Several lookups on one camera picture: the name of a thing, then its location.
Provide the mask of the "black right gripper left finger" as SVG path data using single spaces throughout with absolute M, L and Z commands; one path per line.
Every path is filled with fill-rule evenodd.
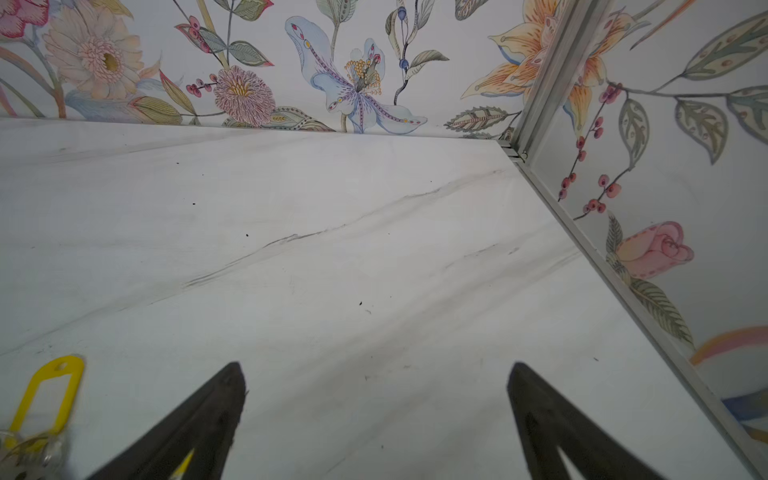
M 246 400 L 241 365 L 230 362 L 143 437 L 90 477 L 169 479 L 189 459 L 185 479 L 219 479 Z

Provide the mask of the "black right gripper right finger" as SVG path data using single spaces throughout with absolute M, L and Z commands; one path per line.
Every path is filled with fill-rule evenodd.
M 585 479 L 659 479 L 523 362 L 513 365 L 507 394 L 533 479 L 569 479 L 568 458 Z

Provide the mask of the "yellow plastic key tag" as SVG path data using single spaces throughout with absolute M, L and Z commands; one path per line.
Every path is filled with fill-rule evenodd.
M 37 447 L 63 434 L 85 369 L 86 361 L 79 355 L 58 357 L 41 366 L 27 382 L 10 425 L 2 431 L 1 446 L 10 450 L 31 440 Z

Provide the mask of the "silver metal keyring with keys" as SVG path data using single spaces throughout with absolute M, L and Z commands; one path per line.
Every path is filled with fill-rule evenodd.
M 68 457 L 67 436 L 44 432 L 28 438 L 1 431 L 1 478 L 64 479 Z

